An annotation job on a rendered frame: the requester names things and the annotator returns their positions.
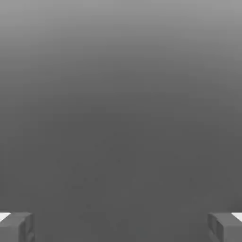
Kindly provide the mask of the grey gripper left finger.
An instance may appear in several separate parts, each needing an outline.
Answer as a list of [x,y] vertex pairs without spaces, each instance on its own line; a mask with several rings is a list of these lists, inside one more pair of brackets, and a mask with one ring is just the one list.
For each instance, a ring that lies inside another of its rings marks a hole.
[[0,212],[0,242],[35,242],[34,214]]

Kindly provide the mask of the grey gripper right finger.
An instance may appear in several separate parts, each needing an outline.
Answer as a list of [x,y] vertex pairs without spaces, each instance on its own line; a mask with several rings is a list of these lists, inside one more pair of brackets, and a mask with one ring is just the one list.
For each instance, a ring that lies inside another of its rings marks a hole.
[[208,213],[211,242],[242,242],[242,212]]

